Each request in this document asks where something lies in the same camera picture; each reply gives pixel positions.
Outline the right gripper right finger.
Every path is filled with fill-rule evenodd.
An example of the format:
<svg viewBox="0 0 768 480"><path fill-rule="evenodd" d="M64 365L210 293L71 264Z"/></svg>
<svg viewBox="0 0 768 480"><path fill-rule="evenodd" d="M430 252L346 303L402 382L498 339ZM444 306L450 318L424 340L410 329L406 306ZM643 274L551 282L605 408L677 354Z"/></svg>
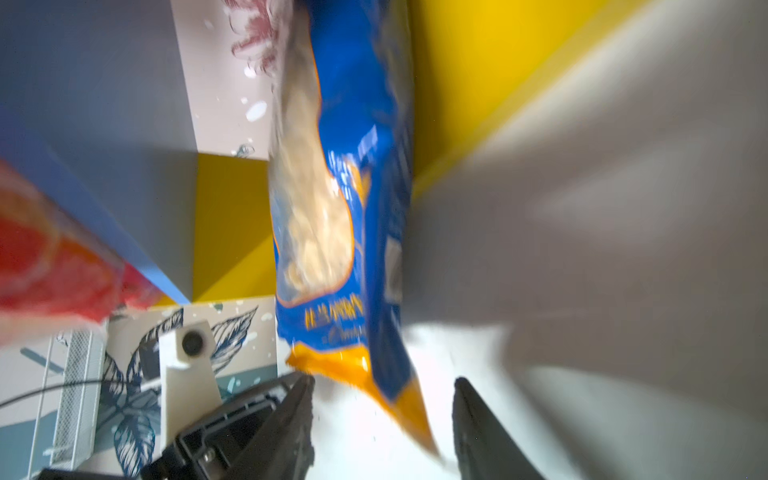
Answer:
<svg viewBox="0 0 768 480"><path fill-rule="evenodd" d="M468 379L454 383L454 449L463 480L542 480Z"/></svg>

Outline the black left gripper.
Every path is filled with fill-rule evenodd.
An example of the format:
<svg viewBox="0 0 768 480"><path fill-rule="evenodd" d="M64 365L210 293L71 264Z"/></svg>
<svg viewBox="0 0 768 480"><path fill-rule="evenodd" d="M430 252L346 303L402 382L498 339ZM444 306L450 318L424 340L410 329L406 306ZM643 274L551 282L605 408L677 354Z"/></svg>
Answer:
<svg viewBox="0 0 768 480"><path fill-rule="evenodd" d="M281 394L232 399L184 428L162 449L152 418L146 415L123 419L113 432L120 473L65 471L45 468L39 479L227 479L238 454L272 413Z"/></svg>

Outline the red macaroni bag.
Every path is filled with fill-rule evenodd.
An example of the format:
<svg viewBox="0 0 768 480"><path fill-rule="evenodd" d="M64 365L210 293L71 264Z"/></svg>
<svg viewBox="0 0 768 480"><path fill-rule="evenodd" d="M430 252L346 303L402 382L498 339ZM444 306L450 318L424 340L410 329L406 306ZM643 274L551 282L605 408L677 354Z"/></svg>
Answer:
<svg viewBox="0 0 768 480"><path fill-rule="evenodd" d="M162 292L7 162L1 164L1 343L86 329Z"/></svg>

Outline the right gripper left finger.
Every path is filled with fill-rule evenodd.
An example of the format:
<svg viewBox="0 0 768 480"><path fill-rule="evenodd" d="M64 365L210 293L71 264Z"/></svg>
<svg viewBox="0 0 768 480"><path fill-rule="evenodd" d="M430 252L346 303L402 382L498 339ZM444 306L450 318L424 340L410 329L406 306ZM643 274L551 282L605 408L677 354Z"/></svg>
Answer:
<svg viewBox="0 0 768 480"><path fill-rule="evenodd" d="M304 479L314 464L311 441L315 379L286 374L250 388L232 401L282 396L275 410L256 430L228 467L227 479Z"/></svg>

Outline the blue orange pasta bag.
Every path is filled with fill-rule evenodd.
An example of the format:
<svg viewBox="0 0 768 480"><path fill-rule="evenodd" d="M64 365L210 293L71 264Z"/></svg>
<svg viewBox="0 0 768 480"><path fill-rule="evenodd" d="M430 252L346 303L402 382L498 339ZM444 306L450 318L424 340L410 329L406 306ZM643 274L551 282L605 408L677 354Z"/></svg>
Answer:
<svg viewBox="0 0 768 480"><path fill-rule="evenodd" d="M287 362L373 398L438 449L401 334L413 71L403 1L295 1L278 54L269 199Z"/></svg>

